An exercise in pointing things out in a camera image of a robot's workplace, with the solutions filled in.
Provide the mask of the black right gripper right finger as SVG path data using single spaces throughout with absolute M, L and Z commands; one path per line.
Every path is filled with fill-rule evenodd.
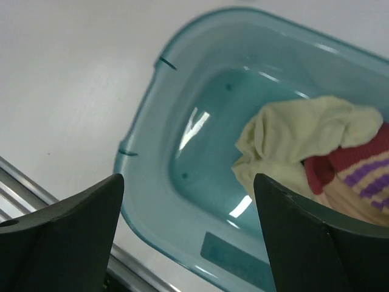
M 253 188 L 277 291 L 388 291 L 388 228 L 257 174 Z

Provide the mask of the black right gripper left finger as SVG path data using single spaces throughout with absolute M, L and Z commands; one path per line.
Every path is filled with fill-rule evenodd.
M 1 223 L 1 291 L 102 291 L 124 192 L 114 174 Z

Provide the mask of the cream sock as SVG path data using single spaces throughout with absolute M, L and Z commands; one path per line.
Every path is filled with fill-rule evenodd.
M 334 96 L 268 103 L 243 128 L 232 170 L 252 200 L 259 173 L 312 200 L 302 161 L 364 145 L 383 123 L 377 109 Z

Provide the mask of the striped pink purple sock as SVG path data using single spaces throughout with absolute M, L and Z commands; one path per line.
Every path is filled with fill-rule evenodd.
M 388 123 L 367 144 L 304 160 L 316 202 L 358 220 L 388 226 Z

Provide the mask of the teal plastic basin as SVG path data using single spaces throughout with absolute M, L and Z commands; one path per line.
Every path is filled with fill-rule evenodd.
M 388 117 L 388 61 L 254 9 L 203 15 L 166 45 L 114 170 L 146 244 L 224 291 L 274 291 L 235 147 L 268 102 L 325 94 Z

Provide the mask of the aluminium rail base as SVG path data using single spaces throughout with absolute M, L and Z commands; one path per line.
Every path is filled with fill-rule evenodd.
M 40 210 L 58 200 L 1 158 L 1 221 Z M 111 248 L 103 291 L 170 291 L 178 289 L 155 275 L 115 243 Z

